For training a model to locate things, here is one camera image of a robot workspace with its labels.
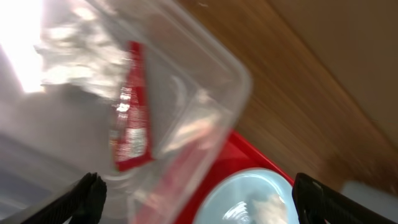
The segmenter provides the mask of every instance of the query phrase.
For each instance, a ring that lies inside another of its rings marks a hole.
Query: light blue plate
[[[285,202],[288,224],[299,223],[292,198],[292,186],[267,169],[237,172],[214,188],[202,203],[194,224],[252,224],[252,200],[266,201],[279,195]]]

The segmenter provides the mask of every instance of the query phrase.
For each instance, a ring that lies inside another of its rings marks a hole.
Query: clear plastic container
[[[246,69],[175,1],[65,0],[95,11],[120,44],[145,45],[155,161],[119,173],[108,147],[109,104],[80,90],[26,88],[26,79],[35,83],[28,68],[37,65],[26,57],[33,48],[22,15],[40,7],[13,2],[0,4],[2,13],[14,11],[12,22],[0,23],[7,33],[0,37],[0,179],[9,180],[0,184],[0,218],[97,172],[108,185],[101,223],[173,222],[247,100]],[[60,2],[44,7],[63,15]]]

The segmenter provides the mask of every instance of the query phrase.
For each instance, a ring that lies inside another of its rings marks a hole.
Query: barcode label
[[[131,158],[144,155],[146,149],[146,129],[145,128],[127,128],[126,143],[130,148],[129,156]]]

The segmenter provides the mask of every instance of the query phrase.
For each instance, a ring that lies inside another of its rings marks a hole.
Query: red snack packet
[[[110,137],[114,163],[121,172],[152,160],[143,46],[138,42],[130,46],[131,68],[121,88]]]

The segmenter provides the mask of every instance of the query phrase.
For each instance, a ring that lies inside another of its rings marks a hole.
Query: wooden table
[[[398,189],[398,156],[266,0],[180,0],[255,80],[236,129],[288,174]]]

